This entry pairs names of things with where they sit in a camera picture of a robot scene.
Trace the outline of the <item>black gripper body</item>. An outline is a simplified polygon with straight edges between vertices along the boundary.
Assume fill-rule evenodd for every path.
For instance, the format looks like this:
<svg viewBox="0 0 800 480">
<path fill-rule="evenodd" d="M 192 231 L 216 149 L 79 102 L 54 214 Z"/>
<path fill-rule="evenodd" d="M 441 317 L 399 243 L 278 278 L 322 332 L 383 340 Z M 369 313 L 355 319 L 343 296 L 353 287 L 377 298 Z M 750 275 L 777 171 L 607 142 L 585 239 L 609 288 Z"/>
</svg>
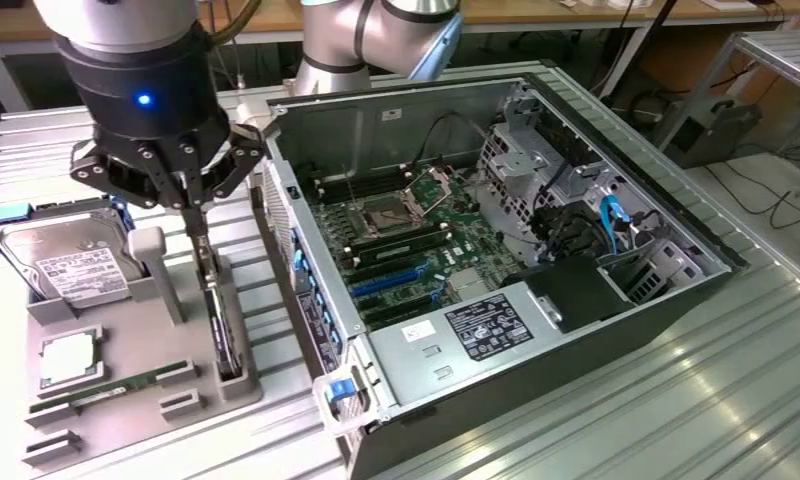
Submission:
<svg viewBox="0 0 800 480">
<path fill-rule="evenodd" d="M 115 156 L 151 142 L 175 155 L 191 140 L 218 153 L 231 127 L 208 62 L 208 33 L 194 23 L 170 45 L 138 53 L 90 50 L 59 36 L 56 45 L 95 122 L 95 140 Z"/>
</svg>

